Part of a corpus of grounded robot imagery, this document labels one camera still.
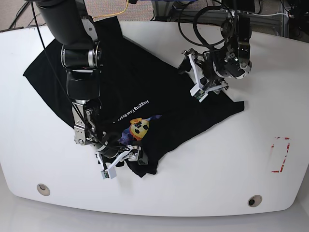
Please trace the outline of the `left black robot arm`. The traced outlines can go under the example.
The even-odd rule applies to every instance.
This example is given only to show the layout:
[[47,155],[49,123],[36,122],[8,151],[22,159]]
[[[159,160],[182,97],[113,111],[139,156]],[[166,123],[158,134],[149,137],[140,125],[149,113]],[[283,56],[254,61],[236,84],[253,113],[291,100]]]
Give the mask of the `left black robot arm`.
[[[227,11],[220,27],[222,40],[216,43],[208,43],[197,28],[199,18],[209,11]],[[210,92],[219,94],[223,89],[227,90],[226,78],[242,79],[251,72],[252,28],[248,14],[254,11],[253,0],[221,0],[218,5],[206,6],[196,13],[193,30],[200,41],[197,45],[206,51],[184,50],[184,59],[178,67],[179,73],[194,74],[195,84],[190,90],[192,97],[201,102]]]

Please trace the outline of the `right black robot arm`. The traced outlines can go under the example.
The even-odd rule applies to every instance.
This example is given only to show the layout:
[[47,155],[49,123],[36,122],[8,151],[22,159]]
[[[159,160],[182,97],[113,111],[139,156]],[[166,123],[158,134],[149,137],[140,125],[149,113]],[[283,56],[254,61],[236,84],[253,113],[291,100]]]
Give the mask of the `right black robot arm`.
[[80,145],[97,145],[103,170],[110,170],[104,158],[147,165],[148,157],[139,145],[122,145],[117,135],[101,130],[99,110],[102,49],[92,17],[83,0],[35,0],[49,30],[62,44],[60,59],[66,71],[65,96],[72,105],[74,140]]

